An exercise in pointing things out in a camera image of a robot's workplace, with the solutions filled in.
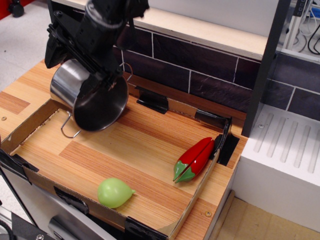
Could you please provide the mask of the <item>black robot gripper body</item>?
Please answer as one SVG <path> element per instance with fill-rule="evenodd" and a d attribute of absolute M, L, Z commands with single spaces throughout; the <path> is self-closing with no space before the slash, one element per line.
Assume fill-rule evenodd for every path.
<path fill-rule="evenodd" d="M 91 74 L 120 77 L 123 71 L 113 48 L 122 29 L 123 20 L 120 18 L 108 19 L 98 12 L 87 12 L 81 21 L 77 21 L 56 10 L 53 12 L 53 21 L 48 32 L 49 38 L 65 40 L 68 55 L 75 58 Z"/>

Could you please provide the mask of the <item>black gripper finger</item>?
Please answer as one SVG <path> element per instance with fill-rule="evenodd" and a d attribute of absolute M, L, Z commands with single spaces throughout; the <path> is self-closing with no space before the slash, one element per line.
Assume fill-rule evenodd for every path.
<path fill-rule="evenodd" d="M 97 92 L 109 93 L 116 85 L 115 76 L 102 76 L 90 74 L 80 87 L 77 99 L 84 99 Z"/>
<path fill-rule="evenodd" d="M 65 40 L 50 37 L 47 41 L 44 62 L 51 69 L 65 61 L 69 51 Z"/>

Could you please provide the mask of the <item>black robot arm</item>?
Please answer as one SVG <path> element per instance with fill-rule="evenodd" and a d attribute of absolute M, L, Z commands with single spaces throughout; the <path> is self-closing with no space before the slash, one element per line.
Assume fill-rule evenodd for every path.
<path fill-rule="evenodd" d="M 61 10 L 51 10 L 46 67 L 74 58 L 89 71 L 79 98 L 102 87 L 111 90 L 123 74 L 113 48 L 125 26 L 133 26 L 133 19 L 143 17 L 148 8 L 146 0 L 90 0 L 81 21 Z"/>

